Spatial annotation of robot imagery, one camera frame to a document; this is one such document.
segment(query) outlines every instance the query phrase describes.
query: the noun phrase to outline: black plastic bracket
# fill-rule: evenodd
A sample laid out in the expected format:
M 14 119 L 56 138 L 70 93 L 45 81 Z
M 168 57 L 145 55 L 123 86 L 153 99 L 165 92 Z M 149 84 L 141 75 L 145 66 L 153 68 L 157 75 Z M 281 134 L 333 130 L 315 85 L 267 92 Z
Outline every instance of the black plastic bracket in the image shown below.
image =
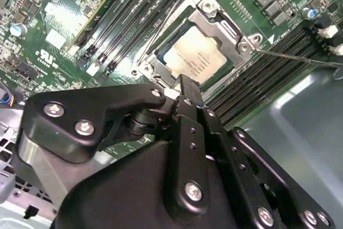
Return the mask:
M 134 84 L 73 91 L 47 92 L 29 98 L 21 122 L 25 135 L 60 158 L 73 163 L 90 160 L 104 138 L 105 124 L 116 128 L 133 110 L 160 108 L 165 96 L 150 84 Z M 44 113 L 50 103 L 63 107 L 61 117 Z M 78 121 L 95 128 L 89 136 L 75 130 Z

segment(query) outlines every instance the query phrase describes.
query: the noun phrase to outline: gray metal panel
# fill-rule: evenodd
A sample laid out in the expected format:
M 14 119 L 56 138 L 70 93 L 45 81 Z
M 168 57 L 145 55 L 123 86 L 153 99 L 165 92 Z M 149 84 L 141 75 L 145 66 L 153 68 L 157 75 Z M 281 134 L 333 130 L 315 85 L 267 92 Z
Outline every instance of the gray metal panel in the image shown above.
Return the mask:
M 343 228 L 343 80 L 316 70 L 243 128 Z

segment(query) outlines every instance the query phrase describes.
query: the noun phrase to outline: capacitor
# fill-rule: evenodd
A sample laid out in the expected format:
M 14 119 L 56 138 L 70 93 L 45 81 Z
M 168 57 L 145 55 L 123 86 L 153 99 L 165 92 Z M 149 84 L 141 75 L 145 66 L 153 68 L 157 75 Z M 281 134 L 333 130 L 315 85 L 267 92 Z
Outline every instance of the capacitor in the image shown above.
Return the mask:
M 27 27 L 24 24 L 13 24 L 10 27 L 10 33 L 14 37 L 25 36 L 27 33 Z
M 301 12 L 301 15 L 308 20 L 315 19 L 317 16 L 317 11 L 314 9 L 304 8 Z

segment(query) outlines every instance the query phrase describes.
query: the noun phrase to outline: silver screw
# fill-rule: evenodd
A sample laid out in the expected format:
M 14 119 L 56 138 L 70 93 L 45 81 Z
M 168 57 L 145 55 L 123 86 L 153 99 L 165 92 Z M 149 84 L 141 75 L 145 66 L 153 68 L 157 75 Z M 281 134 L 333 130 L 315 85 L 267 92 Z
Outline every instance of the silver screw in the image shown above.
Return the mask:
M 326 216 L 323 213 L 318 212 L 317 215 L 325 225 L 330 226 L 329 220 L 326 218 Z
M 212 110 L 209 109 L 209 110 L 207 110 L 207 112 L 210 116 L 215 116 L 215 113 Z
M 204 2 L 202 4 L 202 9 L 205 13 L 212 13 L 214 11 L 214 4 L 210 2 Z
M 21 195 L 20 191 L 16 191 L 15 193 L 13 193 L 13 196 L 18 198 Z
M 55 103 L 47 104 L 43 110 L 44 113 L 51 117 L 61 117 L 64 114 L 64 108 Z
M 241 130 L 237 130 L 237 134 L 242 137 L 242 138 L 245 138 L 245 135 L 244 133 L 241 131 Z
M 83 136 L 89 136 L 94 133 L 94 126 L 88 121 L 79 121 L 75 124 L 75 131 Z
M 192 105 L 192 101 L 190 99 L 184 99 L 183 100 L 188 106 Z
M 158 90 L 151 90 L 151 93 L 156 96 L 156 97 L 160 97 L 161 93 Z
M 203 197 L 202 190 L 193 182 L 186 183 L 184 189 L 187 196 L 193 201 L 200 201 Z
M 248 44 L 246 42 L 242 42 L 238 48 L 241 52 L 246 52 L 248 50 Z
M 304 212 L 306 219 L 313 225 L 317 225 L 317 219 L 316 217 L 308 210 L 305 210 Z
M 260 207 L 257 209 L 258 215 L 260 217 L 260 219 L 262 220 L 262 222 L 267 225 L 267 226 L 273 226 L 274 224 L 274 219 L 272 217 L 272 215 L 269 213 L 268 210 L 266 210 L 263 207 Z

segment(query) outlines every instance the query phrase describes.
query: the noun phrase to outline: motherboard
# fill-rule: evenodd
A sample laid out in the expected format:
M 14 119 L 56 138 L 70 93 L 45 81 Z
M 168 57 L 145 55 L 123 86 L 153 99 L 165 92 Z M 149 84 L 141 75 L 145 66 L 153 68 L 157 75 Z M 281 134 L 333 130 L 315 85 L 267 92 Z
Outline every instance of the motherboard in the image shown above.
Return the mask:
M 327 25 L 313 36 L 311 21 Z M 228 129 L 313 69 L 249 48 L 327 60 L 343 38 L 334 49 L 318 31 L 340 35 L 342 21 L 343 0 L 0 0 L 0 77 L 20 103 L 44 91 L 163 88 L 184 73 Z M 120 158 L 150 139 L 108 152 Z

